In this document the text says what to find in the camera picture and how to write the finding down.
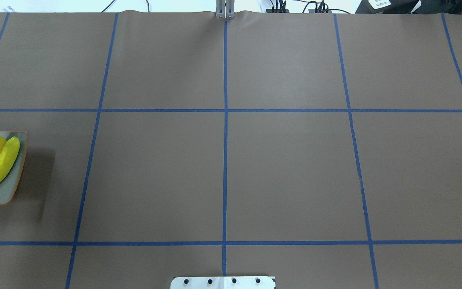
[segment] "plate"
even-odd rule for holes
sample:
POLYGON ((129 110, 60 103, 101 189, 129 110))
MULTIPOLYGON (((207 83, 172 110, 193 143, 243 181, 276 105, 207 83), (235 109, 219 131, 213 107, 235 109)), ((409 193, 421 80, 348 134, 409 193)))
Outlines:
POLYGON ((17 185, 19 184, 22 167, 24 167, 24 159, 26 158, 26 152, 28 150, 28 133, 0 132, 0 136, 5 139, 10 139, 11 137, 16 136, 20 141, 20 149, 17 159, 15 160, 15 163, 8 175, 0 183, 0 205, 6 205, 12 201, 13 195, 17 190, 17 185))

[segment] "cable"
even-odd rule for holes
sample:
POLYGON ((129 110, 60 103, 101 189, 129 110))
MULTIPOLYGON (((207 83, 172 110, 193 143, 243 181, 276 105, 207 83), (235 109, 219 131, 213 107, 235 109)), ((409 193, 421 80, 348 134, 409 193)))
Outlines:
POLYGON ((113 4, 113 2, 115 2, 115 0, 112 0, 112 2, 111 2, 110 4, 108 4, 108 6, 106 6, 106 8, 103 9, 103 11, 101 11, 101 13, 103 13, 104 11, 106 11, 106 9, 108 9, 108 7, 110 7, 110 6, 113 4))
POLYGON ((308 7, 308 5, 310 5, 311 3, 315 3, 315 10, 317 9, 317 5, 318 3, 316 1, 310 1, 310 2, 306 2, 306 6, 304 6, 304 9, 302 10, 302 13, 304 13, 304 11, 306 11, 306 8, 308 7))
POLYGON ((349 12, 345 11, 345 10, 341 10, 341 9, 325 9, 324 11, 322 11, 321 13, 325 13, 327 11, 341 11, 341 12, 345 12, 347 14, 350 14, 349 12))

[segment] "black cable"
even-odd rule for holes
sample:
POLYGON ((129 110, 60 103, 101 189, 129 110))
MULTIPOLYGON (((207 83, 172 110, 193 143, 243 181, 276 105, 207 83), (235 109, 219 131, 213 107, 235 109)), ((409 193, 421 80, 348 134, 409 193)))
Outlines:
POLYGON ((345 11, 345 10, 341 10, 341 9, 325 9, 324 11, 322 11, 321 13, 325 13, 327 11, 341 11, 341 12, 345 12, 347 14, 350 14, 349 12, 345 11))
POLYGON ((310 5, 311 3, 315 3, 315 10, 317 9, 317 5, 318 3, 316 1, 310 1, 306 4, 306 6, 304 6, 304 9, 302 10, 302 13, 304 13, 304 11, 306 11, 306 8, 308 7, 308 5, 310 5))
POLYGON ((318 8, 315 9, 315 13, 320 13, 324 8, 324 2, 320 2, 320 5, 318 6, 318 8))
POLYGON ((103 9, 103 11, 101 11, 101 13, 103 13, 104 11, 106 11, 106 9, 108 9, 108 7, 110 7, 110 6, 113 4, 113 2, 115 2, 115 0, 112 0, 112 2, 111 2, 110 4, 108 4, 108 6, 106 6, 106 8, 103 9))

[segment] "label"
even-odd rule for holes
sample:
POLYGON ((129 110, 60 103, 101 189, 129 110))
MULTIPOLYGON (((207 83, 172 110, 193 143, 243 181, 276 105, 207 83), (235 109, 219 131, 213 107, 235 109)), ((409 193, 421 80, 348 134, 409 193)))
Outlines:
POLYGON ((381 9, 391 5, 390 0, 368 0, 374 9, 381 9))

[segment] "black object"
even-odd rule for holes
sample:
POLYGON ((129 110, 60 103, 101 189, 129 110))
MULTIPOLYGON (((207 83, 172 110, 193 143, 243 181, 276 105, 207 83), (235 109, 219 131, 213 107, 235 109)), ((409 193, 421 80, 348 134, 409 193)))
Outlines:
POLYGON ((286 9, 286 1, 282 2, 282 0, 276 0, 275 8, 272 0, 270 3, 272 3, 272 9, 266 9, 267 13, 289 13, 289 11, 286 9))
POLYGON ((391 5, 375 9, 368 0, 361 0, 357 14, 407 14, 416 6, 418 0, 390 0, 391 5))
POLYGON ((276 12, 275 9, 273 9, 273 10, 272 10, 272 9, 266 9, 266 12, 267 12, 267 13, 290 13, 290 10, 288 10, 288 9, 283 9, 282 12, 281 12, 281 11, 277 11, 277 12, 276 12))
MULTIPOLYGON (((356 13, 408 14, 418 3, 418 0, 390 0, 391 5, 374 9, 368 0, 361 0, 356 13)), ((462 14, 462 0, 421 0, 421 6, 414 14, 436 13, 462 14)))
POLYGON ((115 0, 113 0, 112 2, 110 2, 110 4, 108 4, 108 6, 106 6, 106 8, 103 9, 103 11, 101 11, 101 13, 103 13, 104 11, 106 11, 106 9, 108 9, 108 7, 110 7, 110 6, 113 4, 113 2, 115 2, 115 0))

